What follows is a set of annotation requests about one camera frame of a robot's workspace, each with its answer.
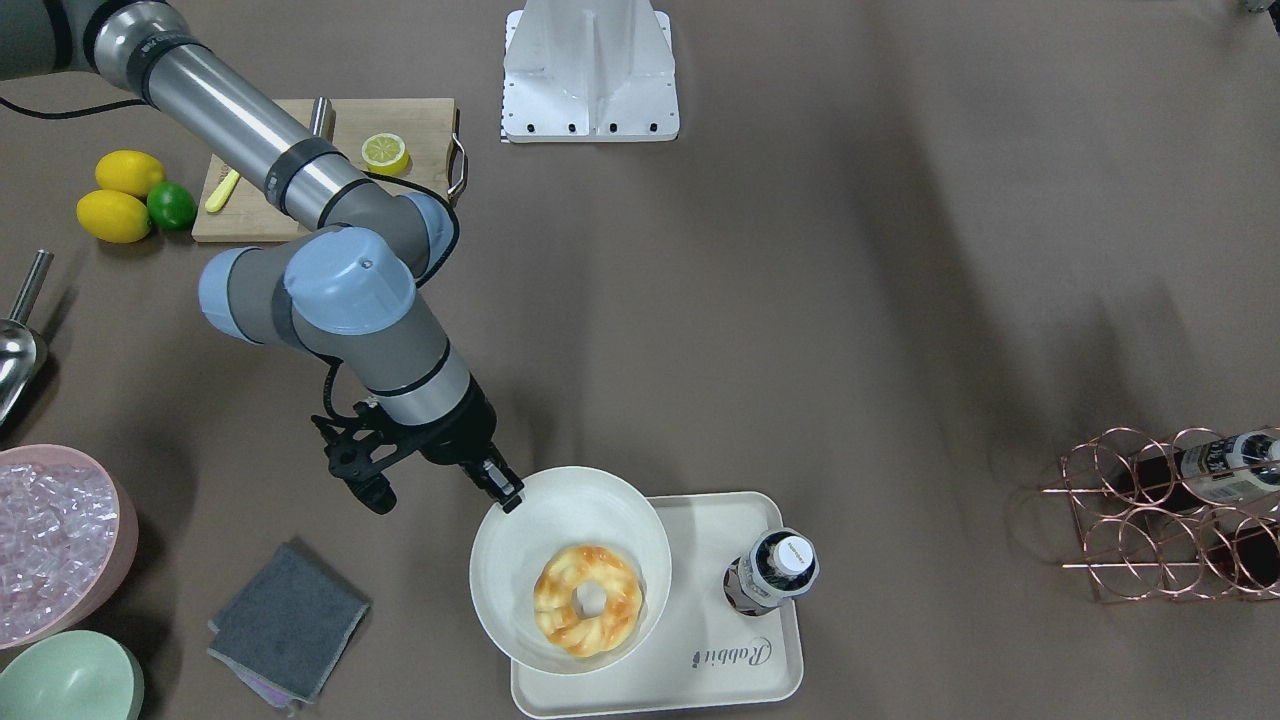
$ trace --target mint green bowl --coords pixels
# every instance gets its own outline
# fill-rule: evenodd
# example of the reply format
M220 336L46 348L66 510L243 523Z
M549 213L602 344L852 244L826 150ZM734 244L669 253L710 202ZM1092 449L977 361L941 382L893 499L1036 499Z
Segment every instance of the mint green bowl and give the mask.
M136 720L140 710L142 667L101 633L58 633L0 673L5 720Z

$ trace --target brown tabletop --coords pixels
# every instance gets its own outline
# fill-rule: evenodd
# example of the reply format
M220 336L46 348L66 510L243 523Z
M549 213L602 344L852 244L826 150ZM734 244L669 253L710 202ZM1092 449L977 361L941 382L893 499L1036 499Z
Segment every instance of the brown tabletop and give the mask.
M509 146L518 4L177 5L270 96L457 99L462 242L424 295L517 469L758 489L814 539L799 692L672 716L1274 705L1280 603L1098 605L1056 566L1074 556L1065 505L1034 493L1112 425L1280 420L1266 17L1231 0L667 0L677 141ZM120 97L84 74L0 94ZM0 295L56 252L32 315L56 368L4 446L78 447L134 498L137 564L83 626L142 661L143 717L275 716L206 655L206 621L289 539L371 600L308 714L521 717L467 592L485 497L415 457L375 516L329 478L308 421L324 365L200 314L220 247L108 246L76 223L120 147L188 188L210 154L148 109L0 113ZM360 397L349 377L338 397Z

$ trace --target robotic arm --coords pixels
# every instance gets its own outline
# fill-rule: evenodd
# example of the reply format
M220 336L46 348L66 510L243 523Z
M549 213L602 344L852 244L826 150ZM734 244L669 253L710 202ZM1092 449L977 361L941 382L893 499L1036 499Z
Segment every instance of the robotic arm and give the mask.
M369 389L356 418L314 418L330 473L381 514L396 503L381 471L421 452L460 465L504 511L520 503L524 483L493 445L493 407L417 293L457 237L448 202L385 192L192 37L166 3L0 3L0 81L73 69L175 118L315 231L215 256L200 302L218 329L344 361Z

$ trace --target wooden cutting board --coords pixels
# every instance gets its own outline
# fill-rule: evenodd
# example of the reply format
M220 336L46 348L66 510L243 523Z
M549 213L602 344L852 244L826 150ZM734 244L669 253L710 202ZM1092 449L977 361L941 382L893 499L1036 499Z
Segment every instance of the wooden cutting board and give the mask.
M303 126L311 123L314 100L276 100L276 104ZM404 138L411 158L407 172L399 177L424 184L439 195L449 187L453 163L453 132L457 127L457 105L453 99L390 99L333 100L333 143L360 170L360 146L379 132L393 132ZM191 236L196 242L287 242L308 232L296 220L268 205L262 192L241 178L227 205L218 213L205 210L205 201L230 168L216 155L209 164L200 206ZM389 192L408 188L379 183Z

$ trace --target folded cloth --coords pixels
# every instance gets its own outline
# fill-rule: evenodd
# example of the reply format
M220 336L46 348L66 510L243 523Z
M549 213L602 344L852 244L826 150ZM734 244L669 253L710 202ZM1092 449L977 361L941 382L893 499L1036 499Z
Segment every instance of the folded cloth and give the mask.
M209 655L275 707L314 703L366 610L349 585L282 544L209 621Z

